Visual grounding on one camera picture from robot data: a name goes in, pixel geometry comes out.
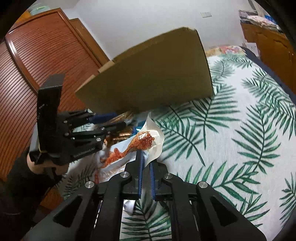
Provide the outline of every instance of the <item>orange object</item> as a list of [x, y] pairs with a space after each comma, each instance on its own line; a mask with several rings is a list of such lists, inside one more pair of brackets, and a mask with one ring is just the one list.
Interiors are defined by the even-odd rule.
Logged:
[[109, 157], [106, 159], [102, 168], [125, 157], [126, 154], [128, 154], [129, 152], [150, 149], [152, 146], [152, 141], [154, 141], [154, 139], [155, 138], [152, 137], [148, 131], [138, 132], [131, 140], [130, 144], [124, 152], [120, 152], [117, 148], [114, 148], [114, 152], [110, 152]]

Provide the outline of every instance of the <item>silver screw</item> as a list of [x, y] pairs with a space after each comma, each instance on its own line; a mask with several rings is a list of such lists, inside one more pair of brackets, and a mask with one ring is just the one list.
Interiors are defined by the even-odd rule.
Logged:
[[94, 186], [94, 182], [92, 182], [92, 181], [88, 181], [85, 183], [86, 188], [92, 188], [93, 186]]
[[166, 173], [164, 176], [163, 176], [165, 179], [171, 179], [173, 177], [173, 174], [171, 173]]
[[207, 187], [207, 183], [206, 182], [200, 182], [198, 184], [201, 188], [206, 188]]
[[121, 172], [120, 176], [121, 177], [129, 177], [129, 172]]

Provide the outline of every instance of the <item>light switch plate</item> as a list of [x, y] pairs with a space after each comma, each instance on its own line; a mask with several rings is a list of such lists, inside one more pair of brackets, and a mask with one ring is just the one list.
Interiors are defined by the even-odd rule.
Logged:
[[208, 18], [212, 16], [211, 12], [201, 12], [200, 14], [203, 18]]

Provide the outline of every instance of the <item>cardboard box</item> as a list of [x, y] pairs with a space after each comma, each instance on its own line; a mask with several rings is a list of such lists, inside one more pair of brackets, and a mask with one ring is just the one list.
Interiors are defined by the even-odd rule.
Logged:
[[93, 112], [141, 112], [213, 95], [196, 30], [179, 28], [115, 57], [75, 92]]

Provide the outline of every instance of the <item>bed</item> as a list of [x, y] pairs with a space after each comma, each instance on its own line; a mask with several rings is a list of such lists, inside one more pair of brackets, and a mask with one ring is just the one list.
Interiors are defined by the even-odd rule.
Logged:
[[[235, 49], [207, 57], [212, 98], [152, 111], [165, 135], [158, 161], [186, 182], [208, 182], [271, 241], [296, 205], [296, 97], [253, 53]], [[97, 170], [98, 155], [72, 163], [57, 185], [61, 195], [95, 180]], [[168, 212], [143, 184], [134, 214], [123, 212], [120, 240], [171, 240], [170, 229]]]

